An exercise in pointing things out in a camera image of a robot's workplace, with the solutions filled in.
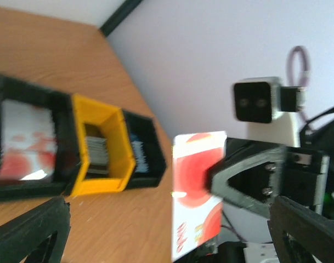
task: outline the black cable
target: black cable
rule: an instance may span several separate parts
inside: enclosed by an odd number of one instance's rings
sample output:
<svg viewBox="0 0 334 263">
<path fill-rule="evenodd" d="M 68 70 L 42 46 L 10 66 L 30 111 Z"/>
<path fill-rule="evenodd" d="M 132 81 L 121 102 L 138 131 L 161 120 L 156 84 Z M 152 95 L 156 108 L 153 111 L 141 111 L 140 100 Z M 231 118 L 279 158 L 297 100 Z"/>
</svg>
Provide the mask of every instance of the black cable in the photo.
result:
<svg viewBox="0 0 334 263">
<path fill-rule="evenodd" d="M 222 214 L 224 216 L 224 218 L 226 219 L 226 221 L 228 222 L 229 226 L 225 226 L 225 225 L 221 225 L 222 228 L 225 228 L 229 231 L 231 231 L 241 242 L 246 243 L 247 240 L 244 239 L 234 228 L 234 226 L 232 225 L 232 223 L 230 222 L 229 218 L 227 217 L 227 215 L 225 214 L 225 212 L 222 210 Z"/>
<path fill-rule="evenodd" d="M 293 80 L 293 58 L 295 57 L 296 53 L 299 53 L 302 63 L 302 73 L 298 81 L 298 86 L 306 88 L 309 82 L 309 74 L 310 74 L 310 64 L 308 59 L 308 53 L 304 46 L 298 45 L 291 49 L 286 63 L 286 74 L 287 74 L 287 81 L 289 86 L 296 86 Z M 303 111 L 299 113 L 301 119 L 305 122 L 308 122 L 308 118 Z"/>
</svg>

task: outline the red circle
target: red circle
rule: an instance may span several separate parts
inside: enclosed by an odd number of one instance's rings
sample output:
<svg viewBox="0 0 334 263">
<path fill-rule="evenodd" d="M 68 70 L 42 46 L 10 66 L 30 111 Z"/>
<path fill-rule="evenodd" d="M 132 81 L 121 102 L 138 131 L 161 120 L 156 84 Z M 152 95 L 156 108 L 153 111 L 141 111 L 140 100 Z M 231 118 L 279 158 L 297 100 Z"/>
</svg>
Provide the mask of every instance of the red circle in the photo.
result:
<svg viewBox="0 0 334 263">
<path fill-rule="evenodd" d="M 53 169 L 55 165 L 55 154 L 52 152 L 39 152 L 37 158 L 43 169 Z"/>
<path fill-rule="evenodd" d="M 215 237 L 220 232 L 220 225 L 222 224 L 222 209 L 223 204 L 217 204 L 208 214 L 202 227 L 202 236 L 199 239 L 199 245 Z"/>
<path fill-rule="evenodd" d="M 20 180 L 31 172 L 31 163 L 21 151 L 10 150 L 2 157 L 0 180 Z"/>
<path fill-rule="evenodd" d="M 201 140 L 211 134 L 196 134 L 188 141 Z M 174 161 L 174 191 L 185 192 L 186 196 L 178 199 L 187 207 L 198 207 L 206 203 L 211 195 L 206 190 L 206 171 L 219 161 L 223 148 L 215 148 L 193 155 L 177 158 Z"/>
</svg>

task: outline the white wall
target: white wall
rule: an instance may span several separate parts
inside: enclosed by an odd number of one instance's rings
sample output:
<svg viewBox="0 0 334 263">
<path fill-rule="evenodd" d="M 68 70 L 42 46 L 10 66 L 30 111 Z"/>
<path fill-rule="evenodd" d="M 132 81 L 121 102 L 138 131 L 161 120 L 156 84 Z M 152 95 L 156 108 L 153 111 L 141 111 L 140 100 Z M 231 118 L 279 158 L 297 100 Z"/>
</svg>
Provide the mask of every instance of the white wall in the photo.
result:
<svg viewBox="0 0 334 263">
<path fill-rule="evenodd" d="M 108 40 L 171 138 L 219 129 L 246 136 L 230 86 L 286 81 L 295 45 L 312 62 L 308 115 L 334 105 L 334 0 L 144 0 Z"/>
<path fill-rule="evenodd" d="M 0 0 L 0 6 L 100 27 L 124 0 Z"/>
</svg>

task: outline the purple cable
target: purple cable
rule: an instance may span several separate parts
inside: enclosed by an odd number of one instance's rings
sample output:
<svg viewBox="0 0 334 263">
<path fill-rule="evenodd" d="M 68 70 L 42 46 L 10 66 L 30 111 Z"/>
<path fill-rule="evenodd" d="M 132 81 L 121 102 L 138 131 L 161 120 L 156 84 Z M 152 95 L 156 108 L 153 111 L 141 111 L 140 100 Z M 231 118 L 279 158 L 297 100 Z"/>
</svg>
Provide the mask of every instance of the purple cable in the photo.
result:
<svg viewBox="0 0 334 263">
<path fill-rule="evenodd" d="M 308 53 L 307 50 L 304 46 L 298 45 L 294 48 L 291 49 L 288 58 L 287 58 L 287 64 L 286 64 L 286 74 L 287 74 L 287 80 L 288 80 L 288 85 L 289 86 L 296 86 L 295 82 L 293 80 L 293 59 L 296 55 L 296 53 L 299 53 L 301 57 L 301 64 L 302 64 L 302 71 L 301 71 L 301 76 L 298 81 L 298 86 L 306 88 L 309 82 L 309 73 L 310 73 L 310 64 L 309 64 L 309 59 L 308 59 Z M 308 118 L 305 115 L 303 111 L 299 113 L 301 119 L 307 123 Z"/>
</svg>

